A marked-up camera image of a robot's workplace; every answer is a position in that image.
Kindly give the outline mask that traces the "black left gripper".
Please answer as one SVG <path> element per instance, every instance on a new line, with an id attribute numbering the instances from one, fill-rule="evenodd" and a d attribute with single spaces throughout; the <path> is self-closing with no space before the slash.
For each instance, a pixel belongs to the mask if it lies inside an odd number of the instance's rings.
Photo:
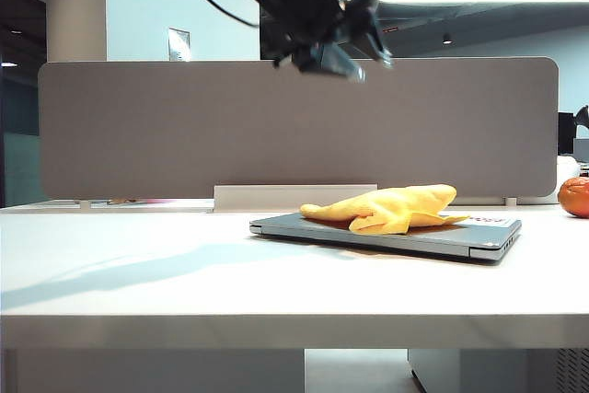
<path id="1" fill-rule="evenodd" d="M 260 32 L 261 55 L 275 67 L 289 60 L 301 72 L 365 82 L 365 70 L 341 45 L 350 43 L 385 68 L 393 56 L 375 19 L 377 0 L 289 0 L 279 12 L 266 12 Z"/>

